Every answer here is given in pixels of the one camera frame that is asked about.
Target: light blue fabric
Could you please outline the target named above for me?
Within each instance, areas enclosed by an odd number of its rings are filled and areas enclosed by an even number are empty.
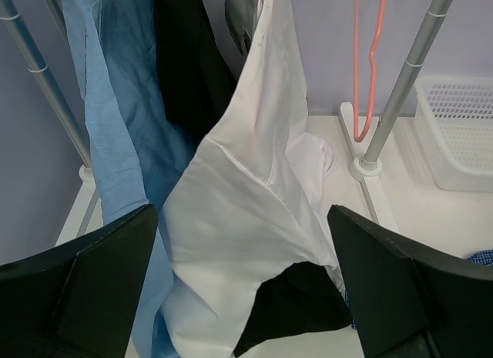
[[[163,245],[167,230],[162,207],[194,148],[164,114],[156,75],[153,0],[62,0],[62,4],[75,72],[85,96],[104,223],[148,202],[159,212],[160,236],[154,243],[132,338],[142,358],[176,358],[158,312],[173,287]]]

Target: wall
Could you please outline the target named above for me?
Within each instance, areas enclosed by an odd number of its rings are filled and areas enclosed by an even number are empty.
[[[227,38],[224,0],[204,0],[221,52],[234,69],[241,57]],[[361,0],[361,110],[366,110],[370,70],[367,54],[379,0]],[[376,111],[381,112],[431,0],[388,0],[377,61]],[[493,0],[455,0],[423,68],[431,75],[493,76]],[[352,101],[354,0],[293,0],[294,17],[312,114],[337,112]]]
[[[43,0],[14,0],[72,110],[83,105],[67,44]],[[63,127],[0,22],[0,264],[55,244],[81,165]]]

